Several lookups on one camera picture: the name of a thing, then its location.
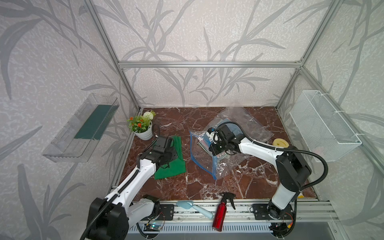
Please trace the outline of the red spray bottle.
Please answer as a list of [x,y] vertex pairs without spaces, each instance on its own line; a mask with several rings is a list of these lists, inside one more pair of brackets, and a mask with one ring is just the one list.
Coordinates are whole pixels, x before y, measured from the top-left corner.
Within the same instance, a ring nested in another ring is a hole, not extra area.
[[222,193],[222,198],[217,207],[213,225],[212,225],[215,231],[221,232],[223,230],[224,220],[227,213],[227,201],[230,202],[234,210],[236,209],[236,206],[234,203],[235,198],[236,198],[236,195],[234,193],[230,193],[230,192]]

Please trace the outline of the green tank top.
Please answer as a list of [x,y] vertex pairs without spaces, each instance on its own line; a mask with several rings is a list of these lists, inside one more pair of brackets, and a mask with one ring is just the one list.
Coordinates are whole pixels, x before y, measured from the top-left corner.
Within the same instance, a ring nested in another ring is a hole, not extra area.
[[184,174],[186,170],[186,162],[182,153],[182,139],[179,136],[173,136],[173,146],[178,154],[178,157],[171,161],[168,165],[161,166],[155,173],[155,180],[161,180]]

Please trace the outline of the potted plant white pot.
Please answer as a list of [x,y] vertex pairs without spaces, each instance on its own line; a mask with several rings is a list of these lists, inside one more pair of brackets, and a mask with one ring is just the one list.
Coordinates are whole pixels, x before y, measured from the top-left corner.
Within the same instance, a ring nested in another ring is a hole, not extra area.
[[127,120],[128,127],[139,139],[148,141],[153,137],[152,120],[155,116],[154,111],[147,111],[140,116],[130,117]]

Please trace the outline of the blue garment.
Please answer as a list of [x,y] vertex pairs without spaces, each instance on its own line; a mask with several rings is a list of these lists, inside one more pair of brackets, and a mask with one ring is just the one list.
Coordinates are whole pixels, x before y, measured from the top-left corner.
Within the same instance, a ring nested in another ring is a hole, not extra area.
[[234,133],[234,135],[238,135],[238,134],[242,134],[242,130],[235,124],[226,124],[227,122],[231,122],[232,120],[228,119],[228,118],[224,118],[224,119],[221,119],[215,126],[216,128],[219,126],[219,125],[224,125],[224,126],[227,126],[229,128],[229,130],[231,132]]

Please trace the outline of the light blue brush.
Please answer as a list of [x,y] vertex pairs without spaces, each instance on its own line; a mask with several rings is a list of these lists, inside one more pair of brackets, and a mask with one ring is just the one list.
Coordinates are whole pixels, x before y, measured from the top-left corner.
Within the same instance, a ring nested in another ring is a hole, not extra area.
[[181,207],[181,208],[186,209],[186,210],[194,209],[210,220],[214,217],[210,211],[208,211],[202,207],[199,207],[198,205],[195,205],[193,201],[177,201],[176,206]]

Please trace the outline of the yellow smiley sponge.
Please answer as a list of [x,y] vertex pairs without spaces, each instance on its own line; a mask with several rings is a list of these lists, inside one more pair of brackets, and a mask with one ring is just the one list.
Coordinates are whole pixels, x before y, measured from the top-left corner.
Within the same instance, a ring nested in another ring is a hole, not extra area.
[[279,147],[279,148],[288,148],[290,144],[284,139],[276,138],[273,141],[273,146]]

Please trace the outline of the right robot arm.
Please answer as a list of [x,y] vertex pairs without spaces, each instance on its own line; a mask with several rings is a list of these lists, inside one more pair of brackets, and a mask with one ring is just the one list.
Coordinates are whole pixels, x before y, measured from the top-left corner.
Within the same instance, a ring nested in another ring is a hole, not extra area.
[[209,140],[209,151],[217,156],[222,152],[234,152],[264,160],[274,166],[280,184],[268,203],[267,213],[272,219],[280,219],[287,212],[288,205],[294,202],[301,193],[308,177],[312,173],[310,167],[296,148],[284,151],[282,148],[266,145],[251,140],[245,134],[235,134],[227,125],[209,128],[206,132]]

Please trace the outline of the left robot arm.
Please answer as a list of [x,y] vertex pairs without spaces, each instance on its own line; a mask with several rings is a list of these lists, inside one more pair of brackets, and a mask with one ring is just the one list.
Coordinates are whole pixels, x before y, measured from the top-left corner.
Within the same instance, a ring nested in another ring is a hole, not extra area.
[[149,178],[162,166],[178,158],[172,137],[159,136],[137,159],[137,166],[105,198],[96,198],[90,205],[87,227],[81,239],[124,240],[131,227],[145,218],[160,215],[158,198],[144,196],[133,199]]

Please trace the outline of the clear plastic wall shelf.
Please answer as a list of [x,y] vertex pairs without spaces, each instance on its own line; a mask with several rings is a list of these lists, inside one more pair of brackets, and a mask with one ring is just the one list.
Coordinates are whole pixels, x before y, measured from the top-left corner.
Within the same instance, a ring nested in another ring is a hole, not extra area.
[[55,163],[86,163],[120,104],[117,97],[89,94],[42,155]]

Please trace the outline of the clear vacuum bag blue zip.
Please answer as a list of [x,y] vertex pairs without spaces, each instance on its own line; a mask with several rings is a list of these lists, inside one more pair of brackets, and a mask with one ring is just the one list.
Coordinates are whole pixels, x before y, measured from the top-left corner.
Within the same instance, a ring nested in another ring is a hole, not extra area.
[[244,134],[263,143],[273,136],[245,108],[225,108],[202,131],[190,131],[191,160],[219,180],[245,159],[238,147]]

